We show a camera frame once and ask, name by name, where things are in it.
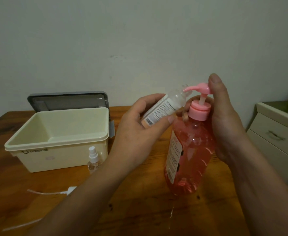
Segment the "table surface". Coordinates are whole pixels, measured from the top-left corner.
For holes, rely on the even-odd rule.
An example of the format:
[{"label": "table surface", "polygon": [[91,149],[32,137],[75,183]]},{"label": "table surface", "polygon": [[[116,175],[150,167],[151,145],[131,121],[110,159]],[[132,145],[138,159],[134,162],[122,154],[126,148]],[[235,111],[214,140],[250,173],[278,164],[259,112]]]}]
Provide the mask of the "table surface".
[{"label": "table surface", "polygon": [[[129,109],[111,107],[115,128]],[[0,234],[23,235],[34,224],[1,232],[44,217],[66,191],[89,175],[86,166],[29,173],[5,142],[34,114],[7,112],[0,117]],[[155,143],[147,160],[117,189],[92,235],[249,235],[229,168],[214,156],[195,194],[176,197],[166,186],[163,167],[171,128]],[[109,140],[109,149],[114,139]]]}]

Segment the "white wall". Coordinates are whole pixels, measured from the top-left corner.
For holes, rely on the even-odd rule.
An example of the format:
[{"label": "white wall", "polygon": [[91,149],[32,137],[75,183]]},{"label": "white wall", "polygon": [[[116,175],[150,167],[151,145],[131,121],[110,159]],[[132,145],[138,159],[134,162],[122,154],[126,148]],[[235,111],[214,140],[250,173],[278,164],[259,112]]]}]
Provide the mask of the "white wall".
[{"label": "white wall", "polygon": [[288,0],[0,0],[0,116],[35,92],[130,105],[212,72],[244,124],[288,99]]}]

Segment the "pink soap bottle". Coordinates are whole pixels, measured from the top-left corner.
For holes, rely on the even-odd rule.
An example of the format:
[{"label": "pink soap bottle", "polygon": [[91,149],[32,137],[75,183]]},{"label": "pink soap bottle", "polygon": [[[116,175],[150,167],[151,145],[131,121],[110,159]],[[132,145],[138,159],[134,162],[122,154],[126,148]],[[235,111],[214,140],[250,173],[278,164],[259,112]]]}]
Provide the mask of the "pink soap bottle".
[{"label": "pink soap bottle", "polygon": [[174,120],[170,145],[165,164],[165,178],[170,191],[175,195],[190,194],[197,190],[215,149],[212,126],[206,121],[211,105],[205,102],[211,94],[207,83],[187,87],[184,91],[196,90],[200,100],[192,101],[189,120]]}]

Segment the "white label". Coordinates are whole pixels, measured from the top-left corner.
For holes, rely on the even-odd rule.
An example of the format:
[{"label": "white label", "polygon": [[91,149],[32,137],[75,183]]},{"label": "white label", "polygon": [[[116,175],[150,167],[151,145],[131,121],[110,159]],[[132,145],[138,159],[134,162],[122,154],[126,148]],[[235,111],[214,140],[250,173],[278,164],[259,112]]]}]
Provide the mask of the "white label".
[{"label": "white label", "polygon": [[157,103],[154,104],[143,116],[143,118],[146,118],[152,111],[154,111],[154,108],[157,107],[162,101],[164,101],[166,98],[168,98],[168,94],[163,96]]},{"label": "white label", "polygon": [[178,138],[172,131],[170,145],[166,161],[166,171],[171,184],[174,182],[174,177],[176,176],[177,168],[179,165],[179,160],[182,152],[182,145]]},{"label": "white label", "polygon": [[143,118],[149,126],[157,123],[162,117],[173,114],[180,107],[178,107],[171,99],[166,99],[163,103],[160,104],[153,112],[149,113]]}]

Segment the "storage box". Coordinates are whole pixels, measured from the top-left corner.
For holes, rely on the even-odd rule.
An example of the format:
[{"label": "storage box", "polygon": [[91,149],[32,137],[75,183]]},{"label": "storage box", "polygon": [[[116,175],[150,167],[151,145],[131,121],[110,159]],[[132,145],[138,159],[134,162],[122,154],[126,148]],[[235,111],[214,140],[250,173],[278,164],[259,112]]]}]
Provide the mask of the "storage box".
[{"label": "storage box", "polygon": [[[86,165],[89,161],[88,148],[91,146],[96,147],[100,161],[103,162],[107,158],[107,107],[50,111],[69,105],[75,107],[75,102],[80,107],[85,107],[88,104],[84,104],[92,103],[91,99],[95,98],[94,93],[92,98],[86,98],[85,94],[74,95],[32,95],[28,98],[34,109],[39,112],[5,143],[5,150],[17,156],[30,172]],[[94,103],[97,103],[97,106],[103,105],[99,100]]]}]

